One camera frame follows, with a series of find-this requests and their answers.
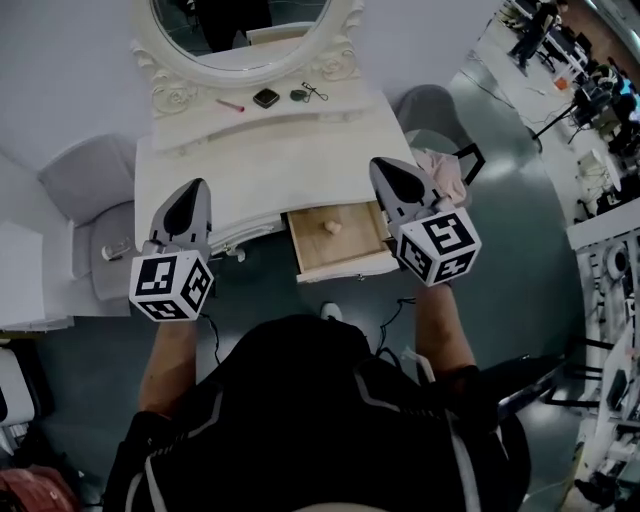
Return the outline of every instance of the white chair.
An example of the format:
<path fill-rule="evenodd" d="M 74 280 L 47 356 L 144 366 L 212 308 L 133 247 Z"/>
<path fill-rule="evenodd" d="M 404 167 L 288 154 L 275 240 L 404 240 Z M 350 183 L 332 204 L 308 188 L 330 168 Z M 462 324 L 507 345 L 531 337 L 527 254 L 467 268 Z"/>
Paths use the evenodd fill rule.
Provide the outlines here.
<path fill-rule="evenodd" d="M 127 300 L 135 248 L 135 144 L 119 135 L 100 135 L 66 150 L 39 173 L 49 197 L 71 222 L 72 274 L 91 274 L 101 301 Z M 103 248 L 129 245 L 107 261 Z"/>

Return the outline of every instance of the red pen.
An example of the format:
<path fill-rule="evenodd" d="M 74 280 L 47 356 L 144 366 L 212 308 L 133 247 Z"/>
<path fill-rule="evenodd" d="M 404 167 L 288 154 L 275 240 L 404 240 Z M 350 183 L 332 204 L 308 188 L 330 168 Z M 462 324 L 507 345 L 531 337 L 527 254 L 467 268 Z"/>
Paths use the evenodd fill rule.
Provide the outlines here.
<path fill-rule="evenodd" d="M 242 105 L 234 105 L 233 103 L 229 103 L 228 101 L 218 100 L 216 99 L 220 105 L 224 105 L 225 107 L 232 108 L 233 110 L 237 110 L 238 112 L 244 112 L 244 107 Z"/>

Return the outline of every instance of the white dressing table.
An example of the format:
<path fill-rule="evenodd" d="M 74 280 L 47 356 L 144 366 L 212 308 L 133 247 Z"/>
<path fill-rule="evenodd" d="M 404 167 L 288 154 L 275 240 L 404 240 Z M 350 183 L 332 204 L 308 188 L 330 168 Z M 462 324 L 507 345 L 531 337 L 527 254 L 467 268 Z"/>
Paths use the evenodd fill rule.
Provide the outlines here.
<path fill-rule="evenodd" d="M 150 5 L 148 0 L 135 1 L 138 11 Z M 379 156 L 409 162 L 413 157 L 387 100 L 381 92 L 370 90 L 355 65 L 346 30 L 357 24 L 353 15 L 361 10 L 358 1 L 328 0 L 322 21 L 298 47 L 306 48 L 304 58 L 311 58 L 310 62 L 302 67 L 298 62 L 293 71 L 276 80 L 243 86 L 221 88 L 221 76 L 205 76 L 212 68 L 202 74 L 206 85 L 187 80 L 184 73 L 159 64 L 155 55 L 163 53 L 149 49 L 157 43 L 155 39 L 136 42 L 134 53 L 151 72 L 156 117 L 154 133 L 138 142 L 138 248 L 149 238 L 153 215 L 162 203 L 186 182 L 203 178 L 211 189 L 212 254 L 233 253 L 243 242 L 288 224 L 298 256 L 299 282 L 398 268 L 382 242 L 388 233 L 375 202 L 369 162 Z M 149 32 L 145 23 L 138 19 L 138 25 Z M 309 53 L 305 39 L 317 36 L 326 24 L 333 31 L 339 27 L 338 33 L 330 31 L 309 43 L 317 46 Z M 176 52 L 177 58 L 184 57 Z M 208 85 L 211 81 L 215 87 Z M 329 100 L 311 97 L 309 103 L 293 102 L 289 92 L 299 89 L 302 81 L 328 94 Z M 281 96 L 267 110 L 252 102 L 253 94 L 265 86 Z M 246 110 L 235 112 L 215 98 Z M 282 214 L 287 214 L 288 222 Z M 326 231 L 323 224 L 328 220 L 340 223 L 342 230 Z"/>

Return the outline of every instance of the mirror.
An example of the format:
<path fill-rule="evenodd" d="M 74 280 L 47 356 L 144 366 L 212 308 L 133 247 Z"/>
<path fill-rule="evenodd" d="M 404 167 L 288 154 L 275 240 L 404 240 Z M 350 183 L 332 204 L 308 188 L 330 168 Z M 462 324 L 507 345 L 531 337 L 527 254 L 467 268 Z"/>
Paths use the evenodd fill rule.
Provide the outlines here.
<path fill-rule="evenodd" d="M 192 60 L 243 71 L 276 62 L 323 18 L 331 0 L 150 0 L 165 36 Z"/>

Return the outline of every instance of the white shoe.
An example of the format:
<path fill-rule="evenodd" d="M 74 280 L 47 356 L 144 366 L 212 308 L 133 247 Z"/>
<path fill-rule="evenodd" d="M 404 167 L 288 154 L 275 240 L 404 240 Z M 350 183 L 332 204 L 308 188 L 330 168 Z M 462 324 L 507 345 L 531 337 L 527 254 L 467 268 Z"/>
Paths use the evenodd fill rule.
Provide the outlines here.
<path fill-rule="evenodd" d="M 342 311 L 340 311 L 337 304 L 334 304 L 333 302 L 325 302 L 320 310 L 320 318 L 323 320 L 333 318 L 338 322 L 342 322 Z"/>

